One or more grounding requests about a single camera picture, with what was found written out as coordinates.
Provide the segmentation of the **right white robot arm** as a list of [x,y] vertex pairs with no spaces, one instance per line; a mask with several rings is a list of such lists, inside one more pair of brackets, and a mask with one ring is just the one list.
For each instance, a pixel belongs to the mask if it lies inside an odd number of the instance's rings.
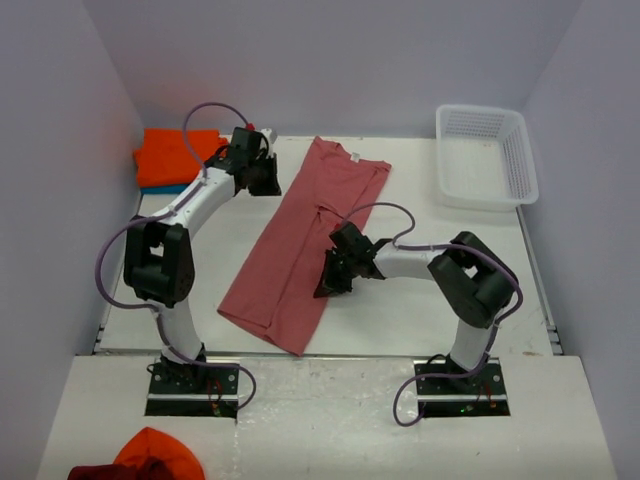
[[519,309],[523,293],[517,276],[475,234],[463,231],[447,244],[400,245],[391,238],[373,242],[345,222],[329,238],[316,298],[348,293],[356,278],[435,283],[458,318],[447,383],[467,393],[481,382],[498,326]]

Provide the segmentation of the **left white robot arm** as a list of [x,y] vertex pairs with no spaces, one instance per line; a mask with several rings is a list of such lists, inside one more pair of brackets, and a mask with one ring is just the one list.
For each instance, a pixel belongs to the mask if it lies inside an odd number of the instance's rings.
[[124,282],[152,311],[162,357],[176,363],[172,380],[187,393],[198,392],[208,379],[201,363],[204,344],[188,302],[196,278],[192,240],[240,191],[281,194],[276,139],[271,129],[235,128],[230,142],[205,162],[205,169],[173,202],[152,216],[135,217],[127,229]]

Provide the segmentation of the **pink t shirt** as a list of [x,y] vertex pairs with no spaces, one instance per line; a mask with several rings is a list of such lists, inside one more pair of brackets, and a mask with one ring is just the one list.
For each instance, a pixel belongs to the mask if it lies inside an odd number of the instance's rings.
[[315,138],[218,312],[236,326],[300,356],[323,315],[314,295],[330,233],[350,215],[364,227],[391,173],[384,161],[354,161],[341,144]]

